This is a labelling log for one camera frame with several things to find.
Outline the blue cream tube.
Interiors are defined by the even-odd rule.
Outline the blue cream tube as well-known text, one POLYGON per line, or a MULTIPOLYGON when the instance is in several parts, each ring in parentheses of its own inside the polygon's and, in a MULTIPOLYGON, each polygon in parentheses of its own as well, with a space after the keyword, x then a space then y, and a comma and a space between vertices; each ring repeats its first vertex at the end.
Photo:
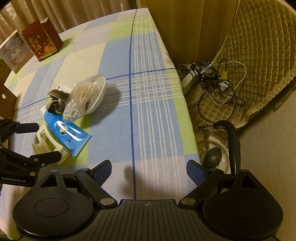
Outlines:
POLYGON ((41 108, 41 113, 57 140, 70 152, 72 157, 77 157, 91 139, 91 135, 74 123, 65 123, 61 115, 49 113, 45 105, 41 108))

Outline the plaid tablecloth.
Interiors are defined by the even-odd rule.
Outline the plaid tablecloth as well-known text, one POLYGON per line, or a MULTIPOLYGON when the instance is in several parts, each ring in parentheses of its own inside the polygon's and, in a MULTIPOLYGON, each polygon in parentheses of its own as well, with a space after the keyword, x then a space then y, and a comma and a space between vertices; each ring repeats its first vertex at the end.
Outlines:
POLYGON ((100 74, 102 103, 76 125, 91 135, 78 157, 42 168, 73 173, 110 160, 103 188, 115 199, 175 199, 193 187, 186 163, 198 151, 179 76, 147 8, 104 16, 60 35, 62 50, 32 58, 5 85, 17 97, 15 120, 44 123, 48 92, 100 74))

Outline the white plastic rice spoon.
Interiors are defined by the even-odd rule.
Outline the white plastic rice spoon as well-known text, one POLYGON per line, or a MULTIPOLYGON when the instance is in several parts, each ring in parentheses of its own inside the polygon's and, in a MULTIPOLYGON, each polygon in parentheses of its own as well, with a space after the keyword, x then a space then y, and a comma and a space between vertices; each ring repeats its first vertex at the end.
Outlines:
POLYGON ((60 84, 58 90, 63 90, 74 97, 83 115, 93 113, 101 104, 106 90, 106 79, 101 75, 87 77, 73 85, 60 84))

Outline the white humidifier box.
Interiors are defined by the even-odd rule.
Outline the white humidifier box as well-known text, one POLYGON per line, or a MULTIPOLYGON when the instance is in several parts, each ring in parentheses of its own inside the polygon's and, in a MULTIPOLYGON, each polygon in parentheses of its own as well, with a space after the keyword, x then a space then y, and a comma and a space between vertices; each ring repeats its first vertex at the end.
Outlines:
POLYGON ((1 58, 14 73, 19 72, 33 56, 17 29, 1 44, 1 58))

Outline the dark hair scrunchie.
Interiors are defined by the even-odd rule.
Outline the dark hair scrunchie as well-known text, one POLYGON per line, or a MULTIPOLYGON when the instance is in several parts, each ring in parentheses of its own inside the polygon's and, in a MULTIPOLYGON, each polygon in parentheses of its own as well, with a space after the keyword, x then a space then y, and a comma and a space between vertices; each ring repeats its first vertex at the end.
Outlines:
POLYGON ((63 90, 53 89, 48 92, 51 101, 47 104, 46 110, 49 113, 57 113, 59 115, 63 114, 69 93, 63 90))

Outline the red gift box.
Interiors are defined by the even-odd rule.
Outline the red gift box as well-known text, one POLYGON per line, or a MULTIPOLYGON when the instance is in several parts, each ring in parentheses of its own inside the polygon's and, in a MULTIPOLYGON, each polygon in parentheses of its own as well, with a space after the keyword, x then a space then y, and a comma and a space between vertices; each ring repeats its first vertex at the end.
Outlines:
POLYGON ((63 41, 47 17, 36 20, 22 30, 22 35, 39 62, 57 54, 63 41))

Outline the quilted beige cover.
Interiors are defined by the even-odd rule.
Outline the quilted beige cover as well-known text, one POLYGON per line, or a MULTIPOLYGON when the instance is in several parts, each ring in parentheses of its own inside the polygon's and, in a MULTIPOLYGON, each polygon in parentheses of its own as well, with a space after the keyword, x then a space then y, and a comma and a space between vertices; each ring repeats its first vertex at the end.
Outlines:
POLYGON ((188 69, 185 95, 195 130, 220 120, 246 125, 295 78, 295 10, 284 1, 240 1, 210 62, 220 74, 201 81, 188 69))

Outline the cotton swab bag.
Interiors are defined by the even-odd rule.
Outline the cotton swab bag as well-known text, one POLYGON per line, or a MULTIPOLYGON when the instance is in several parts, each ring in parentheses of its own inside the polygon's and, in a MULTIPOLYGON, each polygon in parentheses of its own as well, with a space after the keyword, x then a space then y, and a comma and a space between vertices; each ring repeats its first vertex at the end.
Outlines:
POLYGON ((75 120, 93 113, 103 101, 106 79, 100 74, 87 77, 71 90, 63 111, 63 121, 75 120))

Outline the brown storage box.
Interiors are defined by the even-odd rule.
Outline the brown storage box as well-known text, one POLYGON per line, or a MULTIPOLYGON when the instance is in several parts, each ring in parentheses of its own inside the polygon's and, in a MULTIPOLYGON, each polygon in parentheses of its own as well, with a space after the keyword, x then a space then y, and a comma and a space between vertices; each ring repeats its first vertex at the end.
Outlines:
POLYGON ((0 87, 0 117, 13 118, 16 105, 16 96, 3 84, 0 87))

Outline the beige curtain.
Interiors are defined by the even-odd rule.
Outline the beige curtain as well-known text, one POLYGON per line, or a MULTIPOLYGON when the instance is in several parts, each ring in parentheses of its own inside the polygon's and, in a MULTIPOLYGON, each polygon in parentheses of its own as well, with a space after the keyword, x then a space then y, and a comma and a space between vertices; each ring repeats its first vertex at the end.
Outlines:
POLYGON ((140 1, 9 1, 1 9, 1 42, 14 30, 49 18, 58 33, 102 16, 140 8, 140 1))

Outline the black cooling fan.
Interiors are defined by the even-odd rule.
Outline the black cooling fan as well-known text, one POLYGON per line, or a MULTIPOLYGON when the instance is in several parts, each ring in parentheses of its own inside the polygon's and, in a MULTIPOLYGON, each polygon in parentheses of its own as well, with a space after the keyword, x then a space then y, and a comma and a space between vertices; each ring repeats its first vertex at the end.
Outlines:
POLYGON ((217 80, 220 77, 220 74, 210 62, 193 62, 192 70, 201 81, 217 80))

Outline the white plastic clip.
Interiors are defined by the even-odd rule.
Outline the white plastic clip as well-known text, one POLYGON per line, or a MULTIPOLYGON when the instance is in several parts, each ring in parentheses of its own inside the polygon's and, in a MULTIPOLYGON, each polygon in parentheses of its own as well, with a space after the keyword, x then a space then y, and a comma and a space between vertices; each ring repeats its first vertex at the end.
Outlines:
POLYGON ((58 151, 61 154, 58 165, 61 165, 70 156, 70 152, 57 140, 46 124, 43 124, 37 131, 32 148, 35 154, 58 151))

